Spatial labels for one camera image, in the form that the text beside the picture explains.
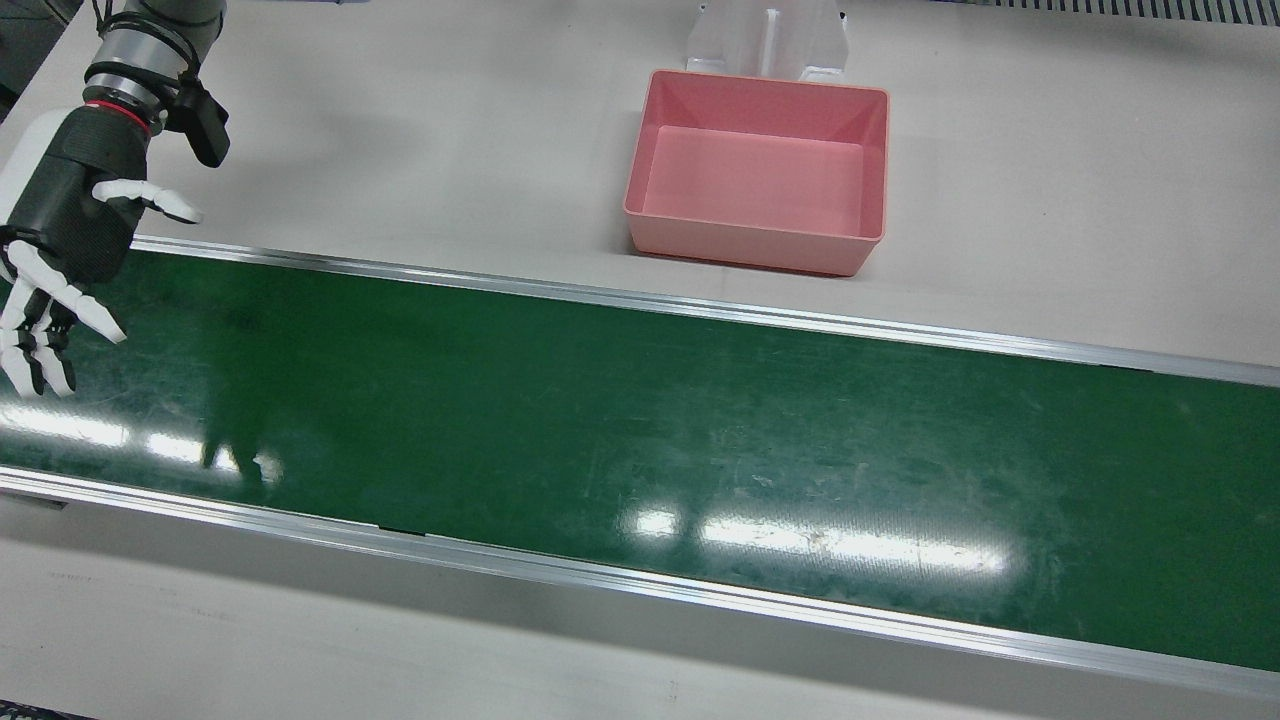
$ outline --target green conveyor belt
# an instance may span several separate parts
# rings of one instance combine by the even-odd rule
[[[1280,670],[1280,389],[136,252],[0,462]],[[201,468],[201,461],[210,465]]]

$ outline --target metal grating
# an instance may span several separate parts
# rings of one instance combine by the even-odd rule
[[[1276,0],[951,0],[970,5],[1132,15],[1212,23],[1280,26]]]

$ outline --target robotic arm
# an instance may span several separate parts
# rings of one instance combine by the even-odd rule
[[[119,272],[145,209],[200,222],[178,193],[147,182],[146,152],[169,129],[184,133],[205,165],[227,156],[227,111],[200,83],[225,12],[225,0],[127,0],[119,10],[108,0],[84,105],[33,122],[0,173],[0,277],[13,283],[0,313],[0,369],[23,397],[46,386],[74,392],[63,352],[77,322],[124,340],[87,291]]]

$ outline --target white plastic stand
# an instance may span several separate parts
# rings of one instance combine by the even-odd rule
[[[690,70],[832,82],[849,40],[836,0],[708,0],[687,54]]]

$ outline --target pink container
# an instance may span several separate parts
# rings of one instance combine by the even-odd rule
[[[852,275],[884,234],[888,94],[658,70],[627,184],[643,252]]]

